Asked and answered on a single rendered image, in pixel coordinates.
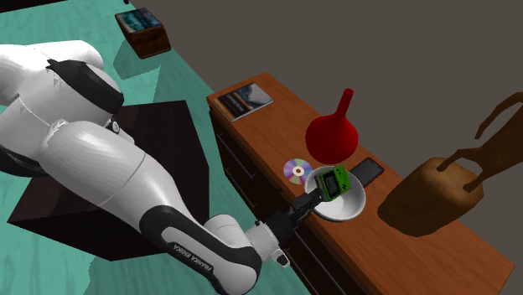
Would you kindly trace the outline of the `brown wooden chest of drawers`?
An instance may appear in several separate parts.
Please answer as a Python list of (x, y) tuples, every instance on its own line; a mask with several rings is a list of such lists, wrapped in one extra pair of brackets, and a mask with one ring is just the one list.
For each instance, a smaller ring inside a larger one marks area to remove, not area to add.
[[(227, 178), (259, 219), (285, 210), (304, 188), (287, 180), (285, 163), (309, 160), (305, 132), (318, 113), (267, 73), (256, 75), (272, 103), (231, 122), (207, 98)], [(387, 169), (366, 187), (362, 213), (330, 222), (310, 215), (291, 239), (288, 257), (318, 295), (499, 295), (514, 264), (458, 221), (412, 237), (377, 210), (401, 181)]]

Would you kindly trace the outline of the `grey book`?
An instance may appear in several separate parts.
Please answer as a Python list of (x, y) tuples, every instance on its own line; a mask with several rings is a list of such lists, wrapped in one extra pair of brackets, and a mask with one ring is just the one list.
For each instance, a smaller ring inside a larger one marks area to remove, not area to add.
[(258, 84), (250, 83), (215, 98), (213, 102), (230, 122), (236, 122), (272, 104), (273, 98)]

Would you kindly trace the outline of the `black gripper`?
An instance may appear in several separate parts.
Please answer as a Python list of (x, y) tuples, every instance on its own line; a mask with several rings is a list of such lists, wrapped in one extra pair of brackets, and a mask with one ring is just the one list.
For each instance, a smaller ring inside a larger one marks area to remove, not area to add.
[(288, 248), (296, 234), (296, 229), (310, 212), (324, 201), (324, 192), (317, 187), (305, 193), (301, 200), (293, 202), (287, 211), (275, 211), (265, 219), (281, 248)]

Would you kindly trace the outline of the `shiny compact disc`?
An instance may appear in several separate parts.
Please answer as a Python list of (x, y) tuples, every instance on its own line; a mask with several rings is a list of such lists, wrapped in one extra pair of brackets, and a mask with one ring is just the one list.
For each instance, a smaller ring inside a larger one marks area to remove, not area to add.
[(305, 184), (312, 172), (312, 165), (301, 158), (291, 159), (283, 167), (285, 178), (293, 184)]

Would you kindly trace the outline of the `red long-necked vase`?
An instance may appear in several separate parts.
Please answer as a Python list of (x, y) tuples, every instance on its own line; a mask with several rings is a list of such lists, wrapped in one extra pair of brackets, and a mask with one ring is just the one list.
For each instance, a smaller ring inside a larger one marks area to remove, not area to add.
[(346, 117), (354, 91), (345, 89), (334, 113), (319, 116), (309, 124), (305, 142), (309, 154), (323, 164), (341, 163), (358, 146), (359, 134)]

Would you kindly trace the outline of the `green handheld game console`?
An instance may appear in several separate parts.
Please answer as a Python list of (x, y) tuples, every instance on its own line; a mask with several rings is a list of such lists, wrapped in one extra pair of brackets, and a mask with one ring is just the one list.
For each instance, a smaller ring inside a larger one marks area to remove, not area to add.
[(349, 172), (342, 165), (319, 173), (316, 180), (322, 190), (323, 202), (333, 201), (351, 189)]

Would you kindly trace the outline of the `dark robot stand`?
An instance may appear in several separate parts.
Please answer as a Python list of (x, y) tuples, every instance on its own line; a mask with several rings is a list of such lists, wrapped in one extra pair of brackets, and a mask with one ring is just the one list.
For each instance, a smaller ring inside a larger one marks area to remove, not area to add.
[[(209, 166), (185, 101), (124, 106), (121, 128), (172, 175), (191, 215), (210, 217)], [(31, 179), (8, 223), (108, 261), (158, 254), (131, 226), (51, 177)]]

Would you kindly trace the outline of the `black phone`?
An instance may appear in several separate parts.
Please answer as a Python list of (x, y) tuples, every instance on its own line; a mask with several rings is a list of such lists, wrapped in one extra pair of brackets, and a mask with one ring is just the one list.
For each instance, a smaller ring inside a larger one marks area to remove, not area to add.
[(373, 158), (364, 159), (350, 170), (364, 188), (381, 176), (384, 171), (385, 169)]

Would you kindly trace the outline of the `brown wooden box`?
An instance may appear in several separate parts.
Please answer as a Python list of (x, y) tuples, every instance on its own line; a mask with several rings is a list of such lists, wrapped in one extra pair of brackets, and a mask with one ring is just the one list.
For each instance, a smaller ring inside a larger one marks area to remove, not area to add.
[(115, 19), (140, 59), (171, 50), (165, 27), (146, 8), (117, 13)]

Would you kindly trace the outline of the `brown wooden figure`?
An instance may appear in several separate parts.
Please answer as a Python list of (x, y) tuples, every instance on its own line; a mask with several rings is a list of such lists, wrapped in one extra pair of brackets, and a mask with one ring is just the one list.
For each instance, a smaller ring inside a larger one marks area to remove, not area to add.
[[(502, 101), (479, 125), (475, 137), (519, 102), (523, 104), (523, 91)], [(414, 169), (387, 195), (377, 214), (405, 235), (430, 235), (470, 211), (484, 197), (486, 179), (519, 163), (523, 163), (523, 105), (480, 147), (430, 158)]]

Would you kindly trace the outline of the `white bowl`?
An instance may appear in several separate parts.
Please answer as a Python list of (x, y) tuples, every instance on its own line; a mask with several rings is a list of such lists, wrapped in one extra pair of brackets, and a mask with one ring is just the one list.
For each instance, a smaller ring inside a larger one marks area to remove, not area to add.
[(330, 202), (322, 202), (314, 212), (329, 221), (347, 221), (356, 218), (364, 209), (366, 196), (361, 182), (348, 172), (351, 189)]

